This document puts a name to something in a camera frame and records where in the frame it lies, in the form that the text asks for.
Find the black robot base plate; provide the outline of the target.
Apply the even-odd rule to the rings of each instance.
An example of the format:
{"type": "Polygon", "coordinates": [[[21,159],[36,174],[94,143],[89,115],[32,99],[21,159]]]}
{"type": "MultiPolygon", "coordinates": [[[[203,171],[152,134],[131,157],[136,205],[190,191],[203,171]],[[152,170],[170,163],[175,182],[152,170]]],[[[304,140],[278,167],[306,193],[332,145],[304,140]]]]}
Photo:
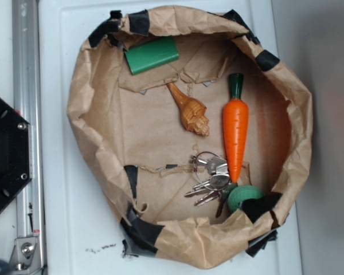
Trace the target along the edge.
{"type": "Polygon", "coordinates": [[[0,98],[0,214],[32,179],[30,124],[0,98]]]}

